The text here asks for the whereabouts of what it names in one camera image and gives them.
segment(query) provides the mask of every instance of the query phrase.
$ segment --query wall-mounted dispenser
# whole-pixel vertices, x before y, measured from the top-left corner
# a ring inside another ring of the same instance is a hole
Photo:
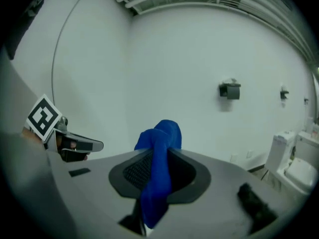
[[[287,90],[286,86],[285,85],[282,85],[281,86],[281,91],[280,91],[280,99],[281,100],[286,100],[288,99],[286,97],[286,94],[289,94],[289,91]]]
[[[230,78],[219,84],[219,94],[221,97],[227,97],[227,99],[234,100],[239,99],[241,85],[236,79]]]

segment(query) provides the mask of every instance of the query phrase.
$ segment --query toilet paper holder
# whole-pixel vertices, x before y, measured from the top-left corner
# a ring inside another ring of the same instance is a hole
[[[240,97],[241,85],[236,79],[230,78],[219,84],[219,95],[221,97],[227,97],[229,100],[238,100]]]

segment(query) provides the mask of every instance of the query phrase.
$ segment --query black baseboard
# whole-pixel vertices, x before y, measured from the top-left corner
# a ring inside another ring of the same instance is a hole
[[[253,172],[256,172],[256,171],[258,171],[258,170],[260,170],[260,169],[262,169],[262,168],[264,168],[264,167],[265,167],[265,165],[263,164],[263,165],[254,167],[254,168],[252,168],[252,169],[249,169],[248,172],[253,173]]]

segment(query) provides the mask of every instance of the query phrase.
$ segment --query cable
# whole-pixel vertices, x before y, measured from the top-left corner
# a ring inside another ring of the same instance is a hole
[[[75,5],[73,6],[73,8],[70,10],[68,16],[66,17],[65,19],[65,22],[61,28],[61,31],[59,33],[59,36],[58,36],[58,39],[56,41],[56,45],[55,45],[55,49],[54,49],[54,53],[53,53],[53,60],[52,60],[52,68],[51,68],[51,87],[52,87],[52,100],[53,100],[53,104],[55,105],[55,100],[54,100],[54,90],[53,90],[53,68],[54,68],[54,62],[55,62],[55,55],[56,55],[56,51],[57,51],[57,47],[58,47],[58,44],[59,44],[59,41],[60,41],[60,37],[61,37],[61,34],[63,32],[63,29],[66,25],[66,22],[68,21],[71,13],[73,12],[74,8],[76,7],[76,5],[79,3],[80,0],[78,0]]]
[[[269,170],[266,171],[266,173],[263,175],[263,177],[261,177],[261,181],[264,179],[264,177],[266,176],[266,174],[268,173]]]

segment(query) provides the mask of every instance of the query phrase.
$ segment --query toilet lid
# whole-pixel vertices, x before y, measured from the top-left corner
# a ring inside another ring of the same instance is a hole
[[[306,192],[312,190],[318,179],[317,170],[300,158],[294,158],[285,175],[291,182]]]

